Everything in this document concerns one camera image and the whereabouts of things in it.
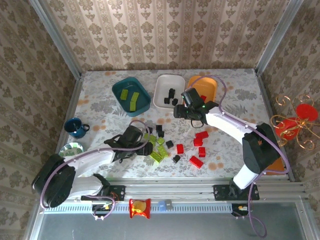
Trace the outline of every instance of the patterned wallpaper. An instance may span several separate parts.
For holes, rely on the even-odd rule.
[[[276,105],[277,95],[291,99],[300,94],[309,94],[320,113],[320,1],[305,0],[291,26],[263,73],[269,99],[278,114],[292,117],[293,108]],[[320,127],[313,131],[320,135]],[[302,133],[303,140],[315,142],[314,150],[303,150],[295,141],[286,146],[294,175],[304,182],[309,201],[320,226],[320,139],[308,131]]]
[[[25,0],[0,0],[0,239],[22,239],[75,80]]]
[[[254,68],[289,0],[45,0],[82,71]]]

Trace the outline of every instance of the floral tablecloth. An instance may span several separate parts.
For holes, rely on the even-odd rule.
[[[91,129],[87,134],[76,140],[85,150],[103,146],[103,141],[122,134],[128,123],[133,119],[146,122],[155,128],[162,125],[164,139],[172,140],[175,147],[168,150],[169,157],[160,164],[149,156],[136,156],[102,165],[92,169],[85,175],[100,173],[113,178],[145,178],[145,177],[233,177],[244,164],[242,146],[231,136],[211,126],[195,129],[188,120],[176,119],[173,113],[158,111],[153,105],[148,111],[138,117],[129,117],[120,107],[112,93],[113,84],[127,77],[136,77],[153,99],[156,81],[160,75],[175,74],[182,76],[188,85],[194,75],[218,75],[227,85],[227,95],[223,107],[229,113],[251,123],[259,124],[268,121],[268,114],[253,69],[211,69],[211,70],[134,70],[134,71],[92,71],[86,72],[82,91],[79,96],[75,117],[89,124]],[[215,101],[222,96],[223,89],[218,83]],[[208,131],[209,138],[204,140],[206,157],[201,160],[204,165],[197,169],[189,159],[198,156],[198,149],[193,146],[195,133]],[[68,142],[75,142],[69,137]],[[175,164],[172,158],[176,155],[176,144],[184,145],[184,154]]]

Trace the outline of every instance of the red block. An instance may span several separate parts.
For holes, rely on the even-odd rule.
[[[198,169],[202,167],[202,165],[204,164],[203,161],[200,161],[198,158],[196,158],[195,156],[192,156],[190,158],[190,163],[192,163],[193,165],[195,165]]]
[[[206,148],[201,146],[199,147],[199,158],[205,158],[206,157]]]
[[[207,131],[202,131],[195,134],[196,139],[206,139],[209,137],[209,133]]]
[[[184,153],[184,146],[182,144],[176,145],[176,153],[177,154],[183,154]]]
[[[201,139],[201,138],[195,138],[195,139],[193,140],[193,145],[194,145],[195,147],[200,147],[200,146],[202,146],[202,144],[204,144],[204,143],[202,142],[202,139]]]

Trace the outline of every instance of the teal tray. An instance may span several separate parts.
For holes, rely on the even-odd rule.
[[[126,100],[120,99],[123,89],[128,89],[128,96]],[[135,77],[127,77],[118,81],[112,86],[112,92],[129,117],[136,117],[150,108],[151,98],[145,88]],[[134,92],[139,93],[139,97],[136,101],[136,111],[130,112],[130,100]]]

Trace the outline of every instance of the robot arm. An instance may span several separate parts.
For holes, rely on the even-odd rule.
[[[208,124],[224,131],[242,144],[244,165],[230,181],[231,195],[241,194],[264,169],[280,157],[268,142],[248,128],[248,126],[252,127],[278,145],[268,124],[255,125],[228,113],[228,116],[243,122],[245,126],[242,126],[221,112],[217,103],[212,101],[204,103],[194,88],[183,92],[182,98],[185,105],[174,107],[173,115],[175,118],[191,120],[191,123],[192,121],[201,121],[202,124]]]
[[[134,154],[147,156],[151,154],[153,145],[148,142],[140,147],[142,132],[135,126],[128,126],[123,134],[119,134],[104,141],[106,146],[94,148],[92,150],[65,158],[54,154],[50,156],[44,166],[32,182],[32,188],[41,194],[49,176],[62,168],[52,177],[45,189],[44,201],[51,207],[57,207],[67,198],[81,196],[108,196],[110,184],[99,174],[89,177],[81,177],[85,172],[102,165],[111,164],[119,160],[130,158]]]

